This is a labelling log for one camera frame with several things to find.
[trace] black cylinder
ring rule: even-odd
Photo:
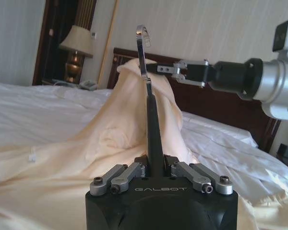
[[[245,63],[219,61],[214,65],[215,78],[209,84],[212,89],[235,92],[244,100],[251,100],[260,85],[263,62],[251,58]]]

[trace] lamp base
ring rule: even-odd
[[[76,51],[70,56],[70,59],[65,64],[64,80],[70,83],[76,83],[76,80],[78,79],[81,70],[82,67],[80,63],[80,56]]]

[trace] logo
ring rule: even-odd
[[[145,192],[145,191],[156,191],[156,192],[165,192],[165,191],[184,191],[187,188],[135,188],[134,190],[137,192]]]

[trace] table lamp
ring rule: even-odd
[[[93,57],[93,44],[90,31],[73,25],[59,48],[72,51],[65,64],[65,81],[75,83],[82,70],[81,56]]]

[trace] metal hook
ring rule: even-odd
[[[136,27],[136,44],[138,47],[141,76],[144,80],[150,81],[150,79],[147,77],[143,40],[145,41],[145,46],[150,47],[150,39],[146,27],[144,25],[138,25]]]

